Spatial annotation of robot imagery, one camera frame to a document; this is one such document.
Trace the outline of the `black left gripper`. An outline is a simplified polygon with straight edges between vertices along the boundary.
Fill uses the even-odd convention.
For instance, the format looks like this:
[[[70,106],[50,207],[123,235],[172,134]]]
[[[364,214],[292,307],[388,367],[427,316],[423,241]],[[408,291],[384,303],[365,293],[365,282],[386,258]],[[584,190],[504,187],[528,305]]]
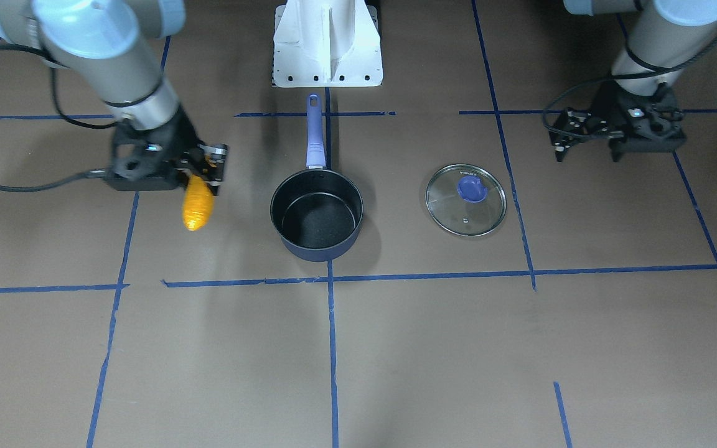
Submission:
[[[601,84],[588,111],[562,111],[550,125],[555,159],[563,162],[570,148],[607,138],[611,157],[628,153],[675,152],[688,140],[673,88],[665,83],[648,96],[629,93],[609,80]]]

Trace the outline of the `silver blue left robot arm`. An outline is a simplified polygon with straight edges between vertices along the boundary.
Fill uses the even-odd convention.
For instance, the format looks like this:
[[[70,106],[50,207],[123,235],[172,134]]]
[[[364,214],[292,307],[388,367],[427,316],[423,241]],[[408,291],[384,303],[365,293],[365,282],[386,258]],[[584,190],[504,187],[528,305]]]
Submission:
[[[673,85],[686,68],[717,46],[717,1],[566,1],[574,15],[639,12],[623,49],[597,86],[586,111],[565,108],[548,131],[556,161],[570,148],[606,140],[613,161],[630,153],[674,153],[685,144]]]

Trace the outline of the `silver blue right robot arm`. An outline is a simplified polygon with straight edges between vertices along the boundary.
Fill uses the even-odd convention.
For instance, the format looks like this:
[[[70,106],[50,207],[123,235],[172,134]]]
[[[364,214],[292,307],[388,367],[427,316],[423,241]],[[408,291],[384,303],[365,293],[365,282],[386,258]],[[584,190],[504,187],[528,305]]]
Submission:
[[[227,146],[206,145],[148,46],[187,19],[182,1],[0,1],[0,49],[79,74],[114,118],[109,166],[73,175],[119,191],[179,187],[216,195]]]

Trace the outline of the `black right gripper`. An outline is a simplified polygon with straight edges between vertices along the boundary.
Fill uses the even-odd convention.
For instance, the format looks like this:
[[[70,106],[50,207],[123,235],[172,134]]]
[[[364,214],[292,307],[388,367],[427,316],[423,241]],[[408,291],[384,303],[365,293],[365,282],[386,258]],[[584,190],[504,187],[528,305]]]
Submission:
[[[117,191],[165,191],[185,187],[182,170],[220,186],[227,170],[228,146],[207,145],[197,136],[182,106],[158,128],[138,130],[130,119],[117,122],[105,184]]]

